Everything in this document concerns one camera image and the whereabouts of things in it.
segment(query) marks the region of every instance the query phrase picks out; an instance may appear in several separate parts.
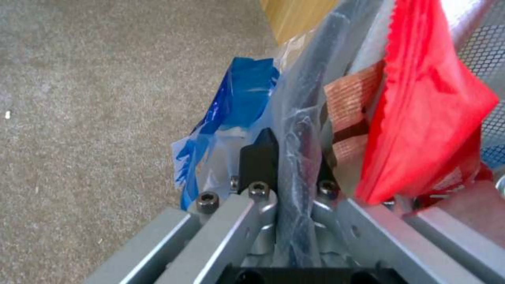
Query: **clear plastic bag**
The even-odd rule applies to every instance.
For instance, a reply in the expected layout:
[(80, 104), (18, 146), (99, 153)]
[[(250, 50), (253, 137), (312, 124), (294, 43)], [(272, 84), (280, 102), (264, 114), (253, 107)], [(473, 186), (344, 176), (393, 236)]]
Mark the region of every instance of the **clear plastic bag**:
[(280, 207), (274, 266), (319, 266), (312, 203), (321, 164), (323, 86), (344, 75), (381, 0), (343, 1), (281, 78), (249, 141), (270, 126), (279, 141)]

